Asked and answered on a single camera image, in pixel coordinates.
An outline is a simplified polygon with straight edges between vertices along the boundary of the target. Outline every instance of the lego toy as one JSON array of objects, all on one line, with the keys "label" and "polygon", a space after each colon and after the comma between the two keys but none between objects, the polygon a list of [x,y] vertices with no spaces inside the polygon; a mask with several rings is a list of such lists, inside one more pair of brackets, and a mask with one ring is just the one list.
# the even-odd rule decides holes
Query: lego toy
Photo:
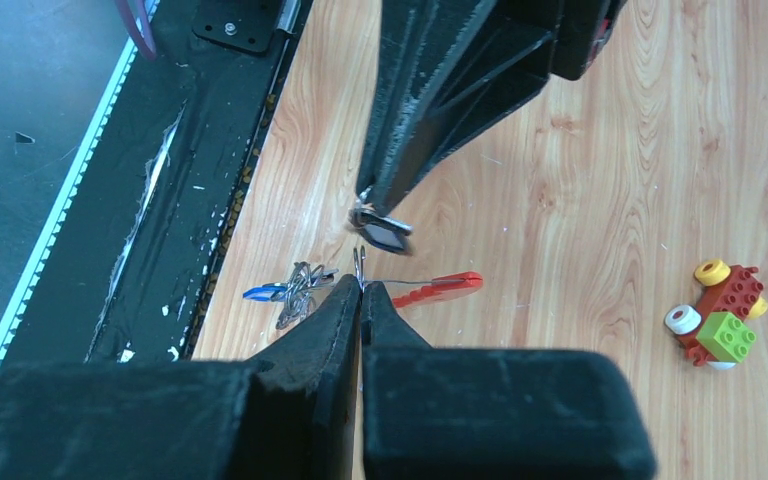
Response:
[{"label": "lego toy", "polygon": [[725,370],[749,354],[756,335],[745,322],[768,309],[756,273],[757,267],[728,266],[719,259],[696,269],[694,276],[706,288],[695,308],[679,305],[664,319],[693,365]]}]

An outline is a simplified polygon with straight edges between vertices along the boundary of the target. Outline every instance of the metal wire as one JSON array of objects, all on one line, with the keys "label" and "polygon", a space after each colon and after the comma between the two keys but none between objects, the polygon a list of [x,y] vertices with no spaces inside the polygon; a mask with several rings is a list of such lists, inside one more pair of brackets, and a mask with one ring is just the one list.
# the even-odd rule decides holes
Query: metal wire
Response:
[{"label": "metal wire", "polygon": [[275,328],[283,330],[296,320],[303,320],[316,310],[316,300],[313,291],[327,285],[321,285],[324,278],[325,265],[317,265],[311,269],[307,262],[297,262],[287,280],[287,290],[284,292],[284,308],[278,315]]}]

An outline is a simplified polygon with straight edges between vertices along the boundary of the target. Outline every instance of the white debris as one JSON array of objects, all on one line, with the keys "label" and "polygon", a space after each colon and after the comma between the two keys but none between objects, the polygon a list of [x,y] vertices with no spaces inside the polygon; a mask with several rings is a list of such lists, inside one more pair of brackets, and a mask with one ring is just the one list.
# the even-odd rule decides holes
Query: white debris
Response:
[{"label": "white debris", "polygon": [[125,350],[122,350],[122,354],[119,355],[119,363],[126,363],[128,360],[134,357],[133,350],[128,350],[127,348]]}]

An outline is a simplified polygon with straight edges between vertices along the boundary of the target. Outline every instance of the metal bracket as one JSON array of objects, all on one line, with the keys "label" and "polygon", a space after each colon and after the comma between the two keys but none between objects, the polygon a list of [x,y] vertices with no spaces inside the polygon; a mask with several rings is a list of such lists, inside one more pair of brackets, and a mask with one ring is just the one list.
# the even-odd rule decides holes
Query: metal bracket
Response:
[{"label": "metal bracket", "polygon": [[202,0],[193,33],[235,50],[264,53],[278,24],[282,4],[277,0]]}]

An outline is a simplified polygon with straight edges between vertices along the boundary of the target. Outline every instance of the wood grain surface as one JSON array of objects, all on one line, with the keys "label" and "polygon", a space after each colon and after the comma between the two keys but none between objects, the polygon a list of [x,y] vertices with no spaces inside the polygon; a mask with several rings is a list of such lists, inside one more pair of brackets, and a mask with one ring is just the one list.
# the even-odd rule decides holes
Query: wood grain surface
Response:
[{"label": "wood grain surface", "polygon": [[[195,358],[277,339],[279,307],[241,294],[294,261],[351,271],[379,12],[316,0]],[[726,372],[691,366],[663,325],[697,299],[692,272],[710,257],[759,266],[768,299],[768,1],[630,0],[583,80],[553,79],[394,216],[415,226],[417,253],[370,251],[369,276],[485,278],[402,311],[432,344],[605,353],[634,388],[660,478],[768,479],[768,313]]]}]

